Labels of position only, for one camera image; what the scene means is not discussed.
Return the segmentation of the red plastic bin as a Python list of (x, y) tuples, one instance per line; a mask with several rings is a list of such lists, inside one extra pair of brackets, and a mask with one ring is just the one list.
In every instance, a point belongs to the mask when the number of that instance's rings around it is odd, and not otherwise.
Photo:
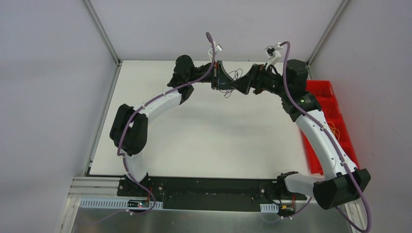
[[(347, 132), (343, 116), (334, 95), (330, 81), (308, 80), (306, 90), (312, 93), (320, 103), (325, 114), (326, 122), (337, 138), (346, 155), (359, 166), (355, 151)], [(302, 133), (305, 154), (311, 174), (323, 175), (321, 164), (312, 149), (308, 139)]]

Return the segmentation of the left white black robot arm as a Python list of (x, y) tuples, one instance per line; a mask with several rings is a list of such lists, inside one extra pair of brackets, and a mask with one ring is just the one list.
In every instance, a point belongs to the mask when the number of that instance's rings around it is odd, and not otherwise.
[(221, 61), (212, 61), (196, 67), (188, 55), (175, 61), (172, 78), (162, 91), (140, 106), (122, 104), (116, 113), (109, 137), (122, 157), (129, 186), (136, 196), (147, 193), (148, 174), (142, 151), (147, 143), (148, 125), (169, 109), (181, 105), (194, 91), (194, 83), (211, 83), (214, 90), (232, 90), (234, 77), (228, 74)]

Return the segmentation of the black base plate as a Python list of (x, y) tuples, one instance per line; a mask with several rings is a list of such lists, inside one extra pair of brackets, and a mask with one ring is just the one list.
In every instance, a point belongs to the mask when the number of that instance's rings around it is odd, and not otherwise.
[(117, 195), (156, 200), (164, 209), (235, 212), (258, 212), (262, 204), (307, 199), (287, 191), (275, 179), (146, 176), (141, 185), (123, 176)]

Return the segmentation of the aluminium frame rail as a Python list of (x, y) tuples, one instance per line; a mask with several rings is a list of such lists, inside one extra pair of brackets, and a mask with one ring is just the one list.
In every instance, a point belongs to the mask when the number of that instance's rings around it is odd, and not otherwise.
[(73, 179), (69, 192), (78, 195), (119, 197), (117, 195), (117, 189), (121, 177), (76, 177)]

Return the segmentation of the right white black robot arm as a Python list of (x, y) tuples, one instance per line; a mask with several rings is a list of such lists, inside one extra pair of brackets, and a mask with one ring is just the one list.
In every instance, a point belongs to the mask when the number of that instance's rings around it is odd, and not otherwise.
[(359, 169), (349, 158), (328, 126), (317, 98), (307, 91), (306, 63), (289, 60), (281, 74), (264, 65), (252, 65), (232, 88), (247, 95), (251, 88), (257, 95), (267, 91), (281, 97), (282, 107), (309, 141), (323, 170), (324, 178), (290, 172), (276, 185), (276, 194), (288, 199), (294, 193), (315, 198), (325, 210), (355, 200), (368, 203), (364, 195), (371, 180), (367, 169)]

